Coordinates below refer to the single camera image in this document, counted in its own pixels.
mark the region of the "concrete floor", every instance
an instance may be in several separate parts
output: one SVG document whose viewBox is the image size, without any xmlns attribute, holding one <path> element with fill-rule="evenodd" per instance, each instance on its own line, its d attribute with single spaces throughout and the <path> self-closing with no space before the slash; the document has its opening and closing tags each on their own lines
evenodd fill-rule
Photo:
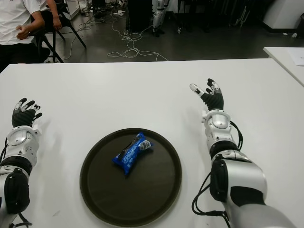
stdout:
<svg viewBox="0 0 304 228">
<path fill-rule="evenodd" d="M 76 30 L 79 25 L 85 23 L 90 17 L 78 14 L 73 19 Z M 108 57 L 107 53 L 117 51 L 123 53 L 127 50 L 127 41 L 121 40 L 118 32 L 112 30 L 113 19 L 108 19 L 105 24 L 96 24 L 90 30 L 79 31 L 79 35 L 87 45 L 84 49 L 76 38 L 73 43 L 71 58 L 66 63 L 82 62 L 146 62 L 155 61 L 156 55 L 137 56 L 135 58 Z M 120 19 L 113 24 L 121 34 L 124 31 L 125 19 Z M 163 25 L 166 32 L 159 38 L 154 37 L 151 31 L 144 32 L 142 39 L 135 42 L 139 50 L 158 52 L 169 61 L 178 60 L 206 60 L 206 59 L 239 59 L 239 58 L 267 58 L 263 47 L 304 47 L 304 39 L 292 38 L 291 34 L 268 33 L 260 26 L 247 25 L 242 28 L 213 28 L 210 33 L 204 33 L 199 27 L 193 27 L 191 33 L 183 30 L 177 34 L 177 25 L 174 20 L 168 19 Z M 62 33 L 70 32 L 69 28 L 63 28 Z M 64 34 L 64 42 L 57 35 L 56 50 L 62 59 L 70 56 L 71 42 L 75 35 Z"/>
</svg>

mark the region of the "person's hand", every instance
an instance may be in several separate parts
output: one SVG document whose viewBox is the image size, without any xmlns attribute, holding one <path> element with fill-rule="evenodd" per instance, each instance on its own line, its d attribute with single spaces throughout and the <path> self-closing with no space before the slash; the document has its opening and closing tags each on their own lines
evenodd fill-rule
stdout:
<svg viewBox="0 0 304 228">
<path fill-rule="evenodd" d="M 35 104 L 35 101 L 30 101 L 26 105 L 22 106 L 27 101 L 26 98 L 21 99 L 15 106 L 12 116 L 13 127 L 19 126 L 32 126 L 33 122 L 37 120 L 42 113 L 36 114 L 36 111 L 40 109 L 39 105 Z"/>
<path fill-rule="evenodd" d="M 59 17 L 53 19 L 53 26 L 56 31 L 61 30 L 62 25 L 61 25 Z"/>
<path fill-rule="evenodd" d="M 18 25 L 16 27 L 17 30 L 20 30 L 20 32 L 17 34 L 17 38 L 18 39 L 26 39 L 28 36 L 29 36 L 29 30 L 26 26 L 21 26 L 21 25 Z"/>
</svg>

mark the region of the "oreo package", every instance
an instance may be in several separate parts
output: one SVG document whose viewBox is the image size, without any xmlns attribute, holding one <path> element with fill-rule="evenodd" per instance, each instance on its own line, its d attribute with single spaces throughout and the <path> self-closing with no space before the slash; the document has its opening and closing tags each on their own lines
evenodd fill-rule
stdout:
<svg viewBox="0 0 304 228">
<path fill-rule="evenodd" d="M 124 174 L 127 175 L 132 168 L 138 153 L 152 147 L 152 144 L 146 140 L 143 133 L 140 132 L 123 151 L 112 159 L 118 166 L 122 167 Z"/>
</svg>

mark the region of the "dark brown tray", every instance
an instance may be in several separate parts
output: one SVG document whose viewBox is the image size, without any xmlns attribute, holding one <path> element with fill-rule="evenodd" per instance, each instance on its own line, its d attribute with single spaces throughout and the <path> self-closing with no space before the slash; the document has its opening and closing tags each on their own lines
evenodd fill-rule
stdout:
<svg viewBox="0 0 304 228">
<path fill-rule="evenodd" d="M 129 175 L 112 162 L 143 132 L 153 150 L 139 154 Z M 181 163 L 161 135 L 140 128 L 123 129 L 100 140 L 81 169 L 80 189 L 86 205 L 101 220 L 121 227 L 156 220 L 175 201 L 181 186 Z"/>
</svg>

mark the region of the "person's arm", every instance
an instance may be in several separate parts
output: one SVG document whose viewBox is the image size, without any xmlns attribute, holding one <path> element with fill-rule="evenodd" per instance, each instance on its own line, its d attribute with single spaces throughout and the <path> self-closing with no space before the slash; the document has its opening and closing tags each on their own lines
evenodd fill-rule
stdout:
<svg viewBox="0 0 304 228">
<path fill-rule="evenodd" d="M 51 9 L 51 12 L 53 14 L 53 26 L 56 31 L 60 30 L 62 28 L 61 22 L 59 20 L 59 15 L 57 12 L 57 6 L 54 0 L 47 0 L 47 5 Z"/>
<path fill-rule="evenodd" d="M 29 36 L 29 33 L 39 28 L 44 27 L 44 20 L 41 16 L 40 11 L 36 11 L 32 13 L 34 21 L 29 25 L 18 25 L 16 29 L 19 29 L 20 32 L 17 34 L 18 39 L 26 39 Z"/>
</svg>

